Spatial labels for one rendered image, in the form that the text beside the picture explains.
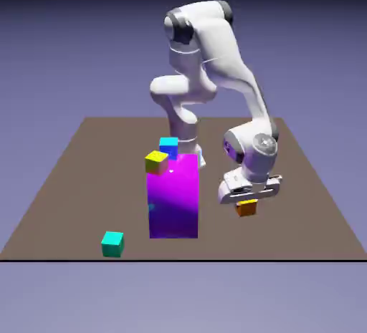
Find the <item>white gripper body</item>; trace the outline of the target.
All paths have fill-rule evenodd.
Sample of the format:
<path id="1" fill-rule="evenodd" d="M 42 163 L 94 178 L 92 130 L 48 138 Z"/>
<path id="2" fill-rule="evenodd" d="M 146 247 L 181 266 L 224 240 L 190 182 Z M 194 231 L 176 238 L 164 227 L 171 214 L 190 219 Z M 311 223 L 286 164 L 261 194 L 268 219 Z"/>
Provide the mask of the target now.
<path id="1" fill-rule="evenodd" d="M 278 194 L 281 183 L 281 175 L 251 173 L 245 167 L 238 167 L 224 174 L 218 200 L 221 204 L 230 204 L 269 198 Z"/>

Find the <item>small orange cube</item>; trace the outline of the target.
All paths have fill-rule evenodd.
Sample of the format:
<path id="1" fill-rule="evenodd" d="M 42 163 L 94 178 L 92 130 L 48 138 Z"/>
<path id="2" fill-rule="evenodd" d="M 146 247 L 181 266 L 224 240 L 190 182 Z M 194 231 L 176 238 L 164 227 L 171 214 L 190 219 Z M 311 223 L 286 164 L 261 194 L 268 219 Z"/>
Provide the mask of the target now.
<path id="1" fill-rule="evenodd" d="M 236 211 L 240 217 L 252 216 L 257 212 L 257 199 L 240 201 L 236 203 Z"/>

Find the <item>small blue cube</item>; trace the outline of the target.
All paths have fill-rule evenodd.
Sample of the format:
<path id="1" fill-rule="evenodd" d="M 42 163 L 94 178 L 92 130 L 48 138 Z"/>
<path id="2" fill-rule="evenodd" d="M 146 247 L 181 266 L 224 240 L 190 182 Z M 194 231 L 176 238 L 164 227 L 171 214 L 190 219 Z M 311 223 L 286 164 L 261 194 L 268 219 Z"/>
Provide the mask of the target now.
<path id="1" fill-rule="evenodd" d="M 178 157 L 178 138 L 161 137 L 159 140 L 159 151 L 168 154 L 169 160 L 176 160 Z"/>

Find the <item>small yellow cube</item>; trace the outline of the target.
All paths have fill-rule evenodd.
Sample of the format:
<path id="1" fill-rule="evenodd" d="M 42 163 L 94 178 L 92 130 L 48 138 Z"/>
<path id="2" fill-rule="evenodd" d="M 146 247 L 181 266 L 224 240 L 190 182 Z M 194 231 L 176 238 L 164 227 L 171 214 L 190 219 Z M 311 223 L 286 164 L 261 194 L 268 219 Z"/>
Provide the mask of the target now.
<path id="1" fill-rule="evenodd" d="M 162 153 L 158 150 L 153 150 L 145 157 L 146 173 L 161 175 L 168 169 L 167 153 Z"/>

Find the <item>small teal cube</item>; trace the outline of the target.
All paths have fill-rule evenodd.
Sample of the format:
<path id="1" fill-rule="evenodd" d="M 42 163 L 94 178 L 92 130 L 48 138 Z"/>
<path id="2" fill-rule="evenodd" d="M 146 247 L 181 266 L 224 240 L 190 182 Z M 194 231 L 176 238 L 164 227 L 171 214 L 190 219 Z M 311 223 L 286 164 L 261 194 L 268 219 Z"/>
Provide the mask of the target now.
<path id="1" fill-rule="evenodd" d="M 104 257 L 120 258 L 124 249 L 124 233 L 106 231 L 101 241 Z"/>

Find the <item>large magenta box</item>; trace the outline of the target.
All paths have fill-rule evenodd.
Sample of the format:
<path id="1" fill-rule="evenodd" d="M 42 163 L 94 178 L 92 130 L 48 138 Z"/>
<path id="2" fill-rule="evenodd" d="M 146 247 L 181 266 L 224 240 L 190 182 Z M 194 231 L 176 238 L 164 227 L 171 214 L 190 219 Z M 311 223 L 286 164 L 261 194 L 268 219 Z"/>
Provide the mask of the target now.
<path id="1" fill-rule="evenodd" d="M 199 229 L 198 156 L 180 154 L 166 172 L 146 175 L 149 236 L 197 238 Z"/>

